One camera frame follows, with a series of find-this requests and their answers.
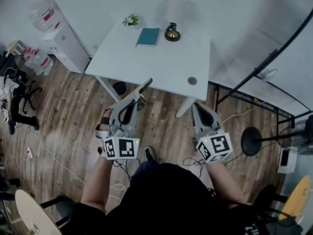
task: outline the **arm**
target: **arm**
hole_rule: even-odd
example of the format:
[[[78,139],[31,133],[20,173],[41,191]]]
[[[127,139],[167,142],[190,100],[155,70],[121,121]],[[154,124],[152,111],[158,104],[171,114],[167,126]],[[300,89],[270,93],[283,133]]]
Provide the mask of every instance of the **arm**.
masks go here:
[[[111,111],[107,111],[103,117],[109,117],[110,115]],[[100,130],[106,131],[107,129],[107,125],[100,125]],[[105,212],[110,191],[112,165],[112,162],[106,158],[102,156],[98,158],[91,176],[84,187],[81,203]]]
[[[221,198],[234,202],[245,202],[243,192],[221,162],[206,164],[206,169],[211,177],[215,192]]]

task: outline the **black round base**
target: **black round base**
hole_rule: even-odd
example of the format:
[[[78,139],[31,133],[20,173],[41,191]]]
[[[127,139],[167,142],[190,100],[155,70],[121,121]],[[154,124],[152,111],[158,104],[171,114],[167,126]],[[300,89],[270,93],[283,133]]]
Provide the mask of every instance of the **black round base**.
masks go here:
[[[172,38],[172,37],[169,37],[167,35],[167,33],[164,34],[164,37],[167,41],[170,41],[170,42],[177,42],[179,39],[180,39],[180,33],[178,31],[176,31],[176,33],[178,34],[178,36],[176,38]]]
[[[113,88],[119,96],[122,96],[126,92],[126,84],[124,82],[117,82],[113,84]]]
[[[260,131],[255,127],[248,127],[241,136],[241,149],[246,156],[255,156],[259,153],[262,142],[254,142],[255,139],[261,139]]]

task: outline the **power outlet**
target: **power outlet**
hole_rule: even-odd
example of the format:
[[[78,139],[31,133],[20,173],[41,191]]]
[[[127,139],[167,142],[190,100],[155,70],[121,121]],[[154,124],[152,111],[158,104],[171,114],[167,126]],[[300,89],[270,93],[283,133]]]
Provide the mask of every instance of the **power outlet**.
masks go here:
[[[27,148],[27,156],[26,159],[27,160],[31,160],[33,158],[33,153],[31,152],[30,148]]]

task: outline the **table hole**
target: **table hole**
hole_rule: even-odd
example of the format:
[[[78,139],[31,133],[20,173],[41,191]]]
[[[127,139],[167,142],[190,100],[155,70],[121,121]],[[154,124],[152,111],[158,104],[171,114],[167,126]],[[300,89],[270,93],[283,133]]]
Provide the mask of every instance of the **table hole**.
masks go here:
[[[197,84],[197,79],[194,76],[188,77],[188,84],[196,85]]]
[[[35,229],[36,232],[39,232],[39,228],[34,222],[32,222],[31,225]]]

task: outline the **white box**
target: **white box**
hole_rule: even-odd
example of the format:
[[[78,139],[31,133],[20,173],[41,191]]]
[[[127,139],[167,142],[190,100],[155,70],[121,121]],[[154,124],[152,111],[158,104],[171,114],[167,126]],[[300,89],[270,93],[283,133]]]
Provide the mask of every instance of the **white box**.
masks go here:
[[[297,151],[297,147],[287,147],[286,149],[281,148],[280,158],[278,164],[278,173],[289,174],[295,170],[295,164],[297,162],[297,154],[289,152],[289,149]]]
[[[43,41],[69,71],[85,72],[90,59],[67,23],[47,33]]]
[[[103,140],[104,150],[101,156],[108,160],[135,159],[138,155],[140,139],[111,137]]]
[[[206,163],[221,161],[233,151],[229,133],[202,137],[199,139],[196,149]]]

